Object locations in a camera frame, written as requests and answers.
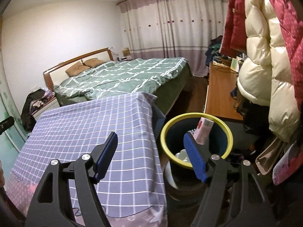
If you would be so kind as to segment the pink strawberry milk carton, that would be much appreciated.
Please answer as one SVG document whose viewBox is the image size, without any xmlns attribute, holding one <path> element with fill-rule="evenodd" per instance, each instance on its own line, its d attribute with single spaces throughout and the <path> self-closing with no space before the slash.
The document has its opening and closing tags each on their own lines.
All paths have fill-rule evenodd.
<svg viewBox="0 0 303 227">
<path fill-rule="evenodd" d="M 198 122 L 197 128 L 194 131 L 193 138 L 199 145 L 204 145 L 210 131 L 213 127 L 214 122 L 207 118 L 201 117 L 200 121 Z"/>
</svg>

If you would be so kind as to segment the yellow rimmed blue trash bin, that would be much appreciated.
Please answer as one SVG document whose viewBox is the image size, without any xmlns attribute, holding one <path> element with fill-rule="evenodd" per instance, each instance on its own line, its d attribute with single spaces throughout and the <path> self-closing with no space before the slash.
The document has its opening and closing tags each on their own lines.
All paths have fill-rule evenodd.
<svg viewBox="0 0 303 227">
<path fill-rule="evenodd" d="M 221 119 L 204 113 L 185 113 L 169 120 L 160 142 L 169 157 L 175 182 L 204 183 L 224 189 L 228 165 L 224 159 L 233 147 L 230 128 Z"/>
</svg>

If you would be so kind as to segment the purple grid tablecloth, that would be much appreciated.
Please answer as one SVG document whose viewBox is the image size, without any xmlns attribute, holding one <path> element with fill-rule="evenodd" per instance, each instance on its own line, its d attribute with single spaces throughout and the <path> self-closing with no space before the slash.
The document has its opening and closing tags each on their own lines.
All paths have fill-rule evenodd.
<svg viewBox="0 0 303 227">
<path fill-rule="evenodd" d="M 166 226 L 154 100 L 135 92 L 44 112 L 5 187 L 26 226 Z"/>
</svg>

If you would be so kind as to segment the wooden desk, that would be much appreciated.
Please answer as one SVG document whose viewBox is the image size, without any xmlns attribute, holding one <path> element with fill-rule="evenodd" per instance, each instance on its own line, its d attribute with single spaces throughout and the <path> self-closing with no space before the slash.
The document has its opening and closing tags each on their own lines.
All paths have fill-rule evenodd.
<svg viewBox="0 0 303 227">
<path fill-rule="evenodd" d="M 229 122 L 242 123 L 242 116 L 234 109 L 236 100 L 231 91 L 236 87 L 237 75 L 230 68 L 209 65 L 209 84 L 205 113 Z"/>
</svg>

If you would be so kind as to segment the white nightstand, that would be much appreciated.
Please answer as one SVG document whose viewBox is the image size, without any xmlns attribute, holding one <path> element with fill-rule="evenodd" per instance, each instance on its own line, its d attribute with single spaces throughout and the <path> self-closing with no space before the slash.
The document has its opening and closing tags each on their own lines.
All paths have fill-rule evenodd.
<svg viewBox="0 0 303 227">
<path fill-rule="evenodd" d="M 38 121 L 43 112 L 49 111 L 51 109 L 58 108 L 60 105 L 56 97 L 52 97 L 48 100 L 36 100 L 33 102 L 30 112 L 32 117 Z"/>
</svg>

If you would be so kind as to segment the pile of dark clothes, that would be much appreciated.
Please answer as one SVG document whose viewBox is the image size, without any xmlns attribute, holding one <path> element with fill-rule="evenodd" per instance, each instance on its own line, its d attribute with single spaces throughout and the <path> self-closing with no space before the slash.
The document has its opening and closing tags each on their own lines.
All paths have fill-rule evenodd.
<svg viewBox="0 0 303 227">
<path fill-rule="evenodd" d="M 33 113 L 33 103 L 40 100 L 45 94 L 43 89 L 38 89 L 30 94 L 28 94 L 25 104 L 21 113 L 22 126 L 26 132 L 31 132 L 36 124 L 36 121 L 32 115 Z"/>
</svg>

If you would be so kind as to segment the cream puffer jacket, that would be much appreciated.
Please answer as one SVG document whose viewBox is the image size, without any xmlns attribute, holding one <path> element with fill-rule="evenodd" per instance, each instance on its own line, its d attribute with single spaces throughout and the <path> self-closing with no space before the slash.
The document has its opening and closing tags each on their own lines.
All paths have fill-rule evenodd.
<svg viewBox="0 0 303 227">
<path fill-rule="evenodd" d="M 248 56 L 237 85 L 246 99 L 269 108 L 269 129 L 288 142 L 300 118 L 280 21 L 270 0 L 245 0 L 244 6 Z"/>
</svg>

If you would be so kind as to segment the wooden bed headboard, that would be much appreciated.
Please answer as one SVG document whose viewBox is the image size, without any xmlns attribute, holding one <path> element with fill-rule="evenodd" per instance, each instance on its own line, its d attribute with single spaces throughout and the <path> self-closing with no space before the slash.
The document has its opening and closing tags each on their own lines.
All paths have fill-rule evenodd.
<svg viewBox="0 0 303 227">
<path fill-rule="evenodd" d="M 62 81 L 69 78 L 68 74 L 65 72 L 68 68 L 70 68 L 77 62 L 83 63 L 84 61 L 89 60 L 91 58 L 98 58 L 104 61 L 113 61 L 113 55 L 109 48 L 95 50 L 72 58 L 68 61 L 64 61 L 44 71 L 43 76 L 46 87 L 53 90 L 54 85 L 59 85 Z"/>
</svg>

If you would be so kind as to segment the green calendar card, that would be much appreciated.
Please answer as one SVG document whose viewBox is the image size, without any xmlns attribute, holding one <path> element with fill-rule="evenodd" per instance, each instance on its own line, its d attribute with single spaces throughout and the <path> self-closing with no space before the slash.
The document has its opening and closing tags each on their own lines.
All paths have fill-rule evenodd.
<svg viewBox="0 0 303 227">
<path fill-rule="evenodd" d="M 230 69 L 234 72 L 239 72 L 239 63 L 238 63 L 238 59 L 236 58 L 232 58 L 232 62 L 230 65 Z"/>
</svg>

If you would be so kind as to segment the green patterned duvet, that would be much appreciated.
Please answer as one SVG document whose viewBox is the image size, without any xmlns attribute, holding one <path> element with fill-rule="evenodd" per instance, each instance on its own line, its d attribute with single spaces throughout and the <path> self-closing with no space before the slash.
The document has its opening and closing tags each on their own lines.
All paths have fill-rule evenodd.
<svg viewBox="0 0 303 227">
<path fill-rule="evenodd" d="M 186 58 L 137 58 L 132 61 L 106 61 L 54 86 L 56 95 L 98 100 L 120 94 L 154 94 L 160 87 L 184 74 L 191 76 Z"/>
</svg>

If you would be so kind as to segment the brown pillow left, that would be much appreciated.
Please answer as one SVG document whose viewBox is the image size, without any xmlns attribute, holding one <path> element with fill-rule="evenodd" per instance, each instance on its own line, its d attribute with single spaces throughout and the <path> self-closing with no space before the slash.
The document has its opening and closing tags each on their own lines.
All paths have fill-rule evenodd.
<svg viewBox="0 0 303 227">
<path fill-rule="evenodd" d="M 86 71 L 90 69 L 90 67 L 85 66 L 84 64 L 82 64 L 80 61 L 78 61 L 77 63 L 75 63 L 74 65 L 72 65 L 71 67 L 69 67 L 65 73 L 69 76 L 69 77 L 74 77 L 79 75 L 80 73 Z"/>
</svg>

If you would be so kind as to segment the brown pillow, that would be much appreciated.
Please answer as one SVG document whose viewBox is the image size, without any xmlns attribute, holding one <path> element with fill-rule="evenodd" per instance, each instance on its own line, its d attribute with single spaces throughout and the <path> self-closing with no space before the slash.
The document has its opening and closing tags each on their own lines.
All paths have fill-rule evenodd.
<svg viewBox="0 0 303 227">
<path fill-rule="evenodd" d="M 98 58 L 91 58 L 91 59 L 88 59 L 86 61 L 84 61 L 84 65 L 89 67 L 89 68 L 95 68 L 97 66 L 100 66 L 102 64 L 106 63 L 105 60 L 101 60 L 101 59 L 98 59 Z"/>
<path fill-rule="evenodd" d="M 90 67 L 85 66 L 84 64 L 82 64 L 80 61 L 78 61 L 77 63 L 75 63 L 74 65 L 72 65 L 71 67 L 69 67 L 65 73 L 69 76 L 69 77 L 74 77 L 79 75 L 80 73 L 86 71 L 90 69 Z"/>
</svg>

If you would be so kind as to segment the clothes pile on desk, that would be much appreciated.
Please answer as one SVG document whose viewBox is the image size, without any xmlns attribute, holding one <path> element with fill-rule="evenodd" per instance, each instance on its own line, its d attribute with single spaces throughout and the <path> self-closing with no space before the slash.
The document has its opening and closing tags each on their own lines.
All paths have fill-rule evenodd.
<svg viewBox="0 0 303 227">
<path fill-rule="evenodd" d="M 211 61 L 213 60 L 214 56 L 220 56 L 221 54 L 219 53 L 220 47 L 221 47 L 221 42 L 222 42 L 223 36 L 220 35 L 215 39 L 211 39 L 211 42 L 208 46 L 208 50 L 205 53 L 206 60 L 205 60 L 205 65 L 209 67 Z"/>
</svg>

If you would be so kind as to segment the brown pillow right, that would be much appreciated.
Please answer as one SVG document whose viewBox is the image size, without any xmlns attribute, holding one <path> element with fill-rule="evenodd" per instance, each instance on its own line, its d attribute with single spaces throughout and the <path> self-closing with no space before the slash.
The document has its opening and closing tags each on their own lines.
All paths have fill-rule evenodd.
<svg viewBox="0 0 303 227">
<path fill-rule="evenodd" d="M 84 61 L 84 65 L 89 67 L 89 68 L 95 68 L 97 66 L 100 66 L 102 64 L 106 63 L 105 60 L 101 60 L 101 59 L 98 59 L 98 58 L 91 58 L 91 59 L 88 59 L 86 61 Z"/>
</svg>

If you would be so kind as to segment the tissue box by bed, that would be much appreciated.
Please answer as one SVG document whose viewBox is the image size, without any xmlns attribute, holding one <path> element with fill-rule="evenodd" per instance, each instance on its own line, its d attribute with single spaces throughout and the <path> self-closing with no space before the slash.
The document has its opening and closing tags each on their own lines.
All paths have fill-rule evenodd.
<svg viewBox="0 0 303 227">
<path fill-rule="evenodd" d="M 122 52 L 123 52 L 123 56 L 124 56 L 124 57 L 127 57 L 127 56 L 130 56 L 130 55 L 131 55 L 130 49 L 129 49 L 129 48 L 124 48 L 124 49 L 122 50 Z"/>
</svg>

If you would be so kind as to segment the pink white curtain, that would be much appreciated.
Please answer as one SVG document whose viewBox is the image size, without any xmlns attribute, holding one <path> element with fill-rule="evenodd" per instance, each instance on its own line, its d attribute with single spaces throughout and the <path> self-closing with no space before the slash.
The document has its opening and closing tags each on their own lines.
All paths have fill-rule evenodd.
<svg viewBox="0 0 303 227">
<path fill-rule="evenodd" d="M 194 76 L 207 75 L 205 53 L 223 35 L 225 0 L 127 0 L 119 8 L 132 58 L 183 57 Z"/>
</svg>

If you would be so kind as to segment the red puffer jacket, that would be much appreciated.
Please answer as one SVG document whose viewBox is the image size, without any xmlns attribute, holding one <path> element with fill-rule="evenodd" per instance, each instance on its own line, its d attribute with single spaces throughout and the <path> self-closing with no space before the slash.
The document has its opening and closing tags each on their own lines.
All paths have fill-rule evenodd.
<svg viewBox="0 0 303 227">
<path fill-rule="evenodd" d="M 297 106 L 302 107 L 302 20 L 290 0 L 269 0 L 280 22 L 289 56 Z"/>
</svg>

